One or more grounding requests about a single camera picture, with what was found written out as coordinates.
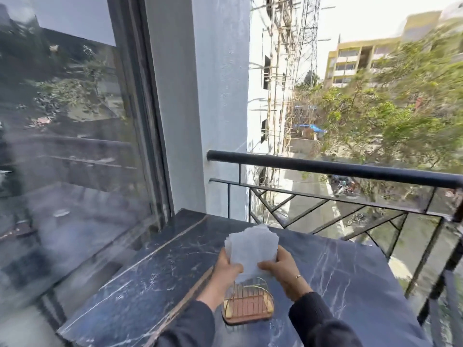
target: white sky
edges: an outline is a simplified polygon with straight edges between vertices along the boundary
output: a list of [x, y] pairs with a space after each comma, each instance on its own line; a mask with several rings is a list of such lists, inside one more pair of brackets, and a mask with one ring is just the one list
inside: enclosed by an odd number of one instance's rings
[[[336, 49], [339, 34], [341, 34], [341, 42], [398, 36], [408, 15], [443, 10], [457, 1], [463, 2], [463, 0], [321, 0], [321, 7], [336, 6], [336, 8], [320, 10], [318, 39], [331, 40], [318, 43], [318, 75], [320, 78], [325, 76], [328, 51]], [[307, 63], [301, 63], [299, 73], [306, 73], [308, 69]]]

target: white napkin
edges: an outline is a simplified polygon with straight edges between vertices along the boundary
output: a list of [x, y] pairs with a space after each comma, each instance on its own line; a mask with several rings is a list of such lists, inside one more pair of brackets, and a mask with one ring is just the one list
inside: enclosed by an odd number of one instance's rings
[[259, 269], [258, 262], [276, 261], [278, 240], [278, 235], [272, 233], [265, 224], [228, 235], [225, 239], [227, 257], [230, 263], [241, 263], [244, 268], [235, 281], [240, 283], [255, 277], [269, 278], [270, 273]]

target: black metal railing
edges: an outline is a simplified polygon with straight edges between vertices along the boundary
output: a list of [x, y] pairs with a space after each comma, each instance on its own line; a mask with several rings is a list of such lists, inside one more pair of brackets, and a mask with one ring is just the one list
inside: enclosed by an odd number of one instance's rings
[[[463, 201], [457, 205], [456, 209], [452, 214], [444, 214], [439, 212], [434, 212], [430, 210], [431, 203], [436, 195], [438, 188], [446, 189], [463, 189], [463, 175], [457, 174], [448, 174], [448, 173], [436, 173], [430, 171], [421, 171], [421, 170], [411, 170], [411, 169], [400, 169], [400, 168], [390, 168], [390, 167], [377, 167], [369, 165], [357, 165], [357, 164], [348, 164], [348, 163], [337, 163], [337, 162], [327, 162], [327, 161], [318, 161], [318, 160], [302, 160], [296, 158], [287, 158], [271, 155], [261, 155], [261, 154], [251, 154], [251, 153], [236, 153], [236, 152], [223, 152], [223, 151], [208, 151], [207, 152], [208, 161], [219, 161], [238, 164], [238, 181], [231, 180], [222, 180], [211, 178], [211, 182], [223, 183], [227, 185], [227, 200], [228, 200], [228, 217], [230, 217], [230, 190], [231, 186], [241, 186], [249, 189], [249, 207], [248, 207], [248, 221], [251, 222], [252, 219], [260, 223], [258, 216], [252, 211], [252, 195], [255, 195], [256, 199], [263, 204], [266, 210], [275, 218], [275, 220], [280, 224], [282, 228], [288, 228], [291, 224], [294, 224], [296, 221], [300, 220], [304, 216], [312, 213], [322, 205], [326, 204], [329, 201], [347, 203], [356, 205], [353, 210], [341, 214], [335, 217], [333, 220], [323, 224], [316, 229], [313, 229], [311, 234], [318, 234], [321, 231], [327, 229], [333, 224], [343, 221], [345, 218], [354, 215], [356, 212], [364, 209], [365, 207], [373, 207], [378, 209], [394, 210], [393, 214], [385, 215], [374, 221], [370, 221], [368, 224], [362, 228], [355, 229], [350, 234], [345, 234], [340, 239], [341, 240], [351, 240], [358, 238], [361, 235], [369, 237], [375, 245], [377, 245], [385, 254], [386, 258], [389, 260], [396, 245], [399, 240], [399, 237], [402, 233], [402, 229], [406, 222], [407, 216], [409, 214], [418, 214], [418, 215], [430, 215], [438, 217], [439, 221], [435, 226], [432, 235], [427, 243], [427, 246], [424, 252], [421, 255], [420, 261], [413, 273], [413, 276], [408, 283], [408, 286], [405, 289], [405, 296], [408, 298], [412, 293], [414, 287], [417, 285], [418, 278], [429, 259], [431, 251], [433, 250], [437, 239], [442, 233], [442, 230], [446, 225], [451, 224], [452, 226], [459, 228], [459, 224], [463, 220]], [[317, 195], [305, 192], [298, 192], [293, 190], [284, 190], [275, 187], [269, 187], [265, 185], [252, 185], [247, 184], [242, 181], [242, 166], [243, 165], [252, 165], [258, 167], [270, 167], [275, 169], [285, 169], [285, 170], [297, 170], [300, 172], [309, 172], [309, 173], [319, 173], [319, 174], [331, 174], [331, 175], [342, 175], [347, 177], [370, 179], [370, 180], [380, 180], [380, 181], [389, 181], [397, 183], [406, 183], [414, 184], [419, 186], [431, 186], [431, 193], [429, 198], [426, 200], [424, 206], [414, 208], [414, 207], [405, 207], [402, 205], [391, 205], [391, 204], [380, 204], [376, 202], [369, 202], [367, 200], [358, 200], [358, 199], [341, 199], [334, 196], [324, 196]], [[290, 196], [283, 200], [280, 204], [270, 205], [269, 202], [264, 198], [266, 192], [280, 192], [284, 194], [289, 194]], [[287, 202], [291, 201], [296, 196], [303, 196], [307, 198], [315, 198], [320, 201], [317, 202], [311, 208], [305, 210], [299, 215], [295, 216], [292, 219], [285, 220], [278, 214], [278, 210]], [[400, 219], [398, 223], [394, 223], [394, 220]], [[395, 229], [395, 234], [391, 240], [391, 243], [386, 251], [384, 251], [378, 243], [371, 236], [371, 230], [388, 223], [392, 225]], [[432, 335], [440, 331], [440, 320], [436, 315], [436, 300], [440, 297], [443, 292], [444, 287], [446, 287], [447, 303], [450, 307], [450, 327], [452, 330], [453, 343], [455, 346], [463, 347], [463, 337], [461, 325], [461, 316], [458, 312], [458, 301], [456, 298], [456, 289], [455, 281], [453, 278], [453, 271], [456, 268], [457, 264], [460, 262], [460, 259], [463, 256], [463, 243], [462, 243], [462, 234], [457, 231], [459, 240], [457, 241], [456, 246], [451, 251], [450, 256], [447, 262], [444, 265], [442, 272], [439, 274], [437, 281], [434, 283], [431, 289], [431, 293], [427, 297], [425, 304], [421, 308], [418, 314], [418, 321], [420, 325], [423, 325], [428, 316], [431, 314], [431, 332]]]

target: black sleeve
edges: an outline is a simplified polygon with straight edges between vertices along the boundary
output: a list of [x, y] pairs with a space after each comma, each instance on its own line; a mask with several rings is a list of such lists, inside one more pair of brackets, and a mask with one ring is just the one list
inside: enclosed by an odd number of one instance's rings
[[211, 309], [203, 302], [193, 301], [188, 308], [163, 331], [155, 347], [211, 347], [215, 323]]
[[356, 333], [343, 321], [333, 318], [316, 292], [299, 298], [289, 310], [289, 319], [304, 347], [362, 347]]

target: blue tarp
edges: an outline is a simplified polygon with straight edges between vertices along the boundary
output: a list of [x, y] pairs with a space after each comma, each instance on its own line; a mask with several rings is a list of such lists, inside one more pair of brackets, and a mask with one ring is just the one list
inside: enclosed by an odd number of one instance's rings
[[304, 128], [310, 128], [316, 133], [326, 133], [326, 130], [320, 129], [317, 127], [315, 124], [296, 124], [294, 127], [304, 127]]

